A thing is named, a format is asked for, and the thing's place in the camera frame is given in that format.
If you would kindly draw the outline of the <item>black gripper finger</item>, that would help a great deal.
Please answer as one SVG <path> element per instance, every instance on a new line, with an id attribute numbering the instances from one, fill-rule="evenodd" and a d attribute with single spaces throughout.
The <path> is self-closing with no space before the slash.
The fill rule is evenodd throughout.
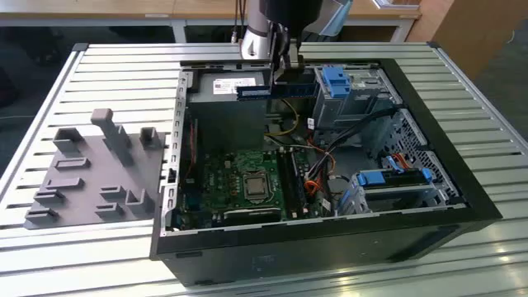
<path id="1" fill-rule="evenodd" d="M 281 66 L 281 58 L 289 50 L 289 30 L 276 22 L 269 22 L 269 85 L 274 84 L 276 74 Z"/>
<path id="2" fill-rule="evenodd" d="M 300 41 L 292 38 L 289 45 L 288 82 L 292 84 L 310 84 L 313 82 L 313 72 L 305 68 L 304 57 L 298 50 Z"/>

